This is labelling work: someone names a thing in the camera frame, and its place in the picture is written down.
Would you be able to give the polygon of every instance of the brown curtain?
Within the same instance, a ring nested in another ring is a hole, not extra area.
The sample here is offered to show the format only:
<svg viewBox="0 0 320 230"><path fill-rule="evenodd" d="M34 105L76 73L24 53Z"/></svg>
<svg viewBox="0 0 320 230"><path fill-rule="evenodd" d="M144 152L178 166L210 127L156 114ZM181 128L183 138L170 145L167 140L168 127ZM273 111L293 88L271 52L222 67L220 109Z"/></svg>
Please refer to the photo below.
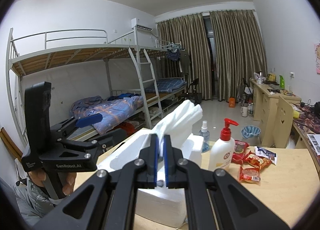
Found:
<svg viewBox="0 0 320 230"><path fill-rule="evenodd" d="M192 61L192 70L188 80L199 78L199 92L203 99L211 99L211 62L209 45L206 37L202 14L177 17L158 23L158 34L161 40L174 43L181 42ZM178 62L164 58L164 74L166 77L179 77Z"/></svg>
<svg viewBox="0 0 320 230"><path fill-rule="evenodd" d="M236 97L242 78L267 73L265 50L252 10L210 12L216 48L218 99Z"/></svg>

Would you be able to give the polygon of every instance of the gray jacket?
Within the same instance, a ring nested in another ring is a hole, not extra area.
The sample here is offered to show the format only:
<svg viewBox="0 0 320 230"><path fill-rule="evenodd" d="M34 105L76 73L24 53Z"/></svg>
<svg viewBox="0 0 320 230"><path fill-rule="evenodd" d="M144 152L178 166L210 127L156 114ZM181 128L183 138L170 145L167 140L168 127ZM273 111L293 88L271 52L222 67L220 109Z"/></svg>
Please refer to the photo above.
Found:
<svg viewBox="0 0 320 230"><path fill-rule="evenodd" d="M31 226L54 208L49 197L28 177L27 186L21 183L20 186L12 188L0 178L0 187L17 213Z"/></svg>

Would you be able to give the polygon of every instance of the trash bin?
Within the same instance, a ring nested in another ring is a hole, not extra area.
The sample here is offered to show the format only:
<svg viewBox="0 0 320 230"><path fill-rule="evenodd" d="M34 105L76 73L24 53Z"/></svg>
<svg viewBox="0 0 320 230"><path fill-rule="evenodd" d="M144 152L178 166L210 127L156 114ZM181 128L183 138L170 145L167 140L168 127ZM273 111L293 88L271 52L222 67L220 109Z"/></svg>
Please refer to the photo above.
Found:
<svg viewBox="0 0 320 230"><path fill-rule="evenodd" d="M249 145L256 146L259 144L258 137L261 130L254 125L247 125L242 130L242 141L247 142Z"/></svg>

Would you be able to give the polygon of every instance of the curtain rod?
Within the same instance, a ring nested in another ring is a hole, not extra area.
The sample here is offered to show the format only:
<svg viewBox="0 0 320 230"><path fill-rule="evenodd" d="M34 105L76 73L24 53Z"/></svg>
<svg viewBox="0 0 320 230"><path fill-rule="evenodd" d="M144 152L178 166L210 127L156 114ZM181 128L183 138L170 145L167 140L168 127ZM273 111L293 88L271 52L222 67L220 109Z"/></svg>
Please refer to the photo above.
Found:
<svg viewBox="0 0 320 230"><path fill-rule="evenodd" d="M246 10L246 11L250 10L250 11L253 11L253 12L256 11L255 9L221 9L221 10L212 10L212 11L206 11L206 12L191 13L191 14L182 15L182 16L179 16L179 17L186 17L186 16L195 15L195 14L210 14L210 12L218 12L218 11L240 11L240 10ZM166 19L166 20L162 20L160 22L157 22L156 24L164 22L164 21L168 21L168 20L171 20L171 19L175 19L175 18L178 18L178 17L173 17L173 18L169 18L169 19Z"/></svg>

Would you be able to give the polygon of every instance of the patterned tablecloth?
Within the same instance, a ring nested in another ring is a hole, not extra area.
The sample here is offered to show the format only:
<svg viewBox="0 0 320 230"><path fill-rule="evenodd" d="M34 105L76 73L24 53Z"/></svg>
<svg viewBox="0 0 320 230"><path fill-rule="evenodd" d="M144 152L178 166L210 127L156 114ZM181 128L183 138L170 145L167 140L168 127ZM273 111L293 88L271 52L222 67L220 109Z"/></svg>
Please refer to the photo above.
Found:
<svg viewBox="0 0 320 230"><path fill-rule="evenodd" d="M304 112L304 114L300 114L299 118L294 118L293 122L300 129L304 137L307 139L308 144L310 145L313 153L317 157L318 163L320 165L320 156L317 155L312 143L310 142L307 134L320 134L320 118L316 117L312 111L310 106L301 107L300 104L296 104L296 106Z"/></svg>

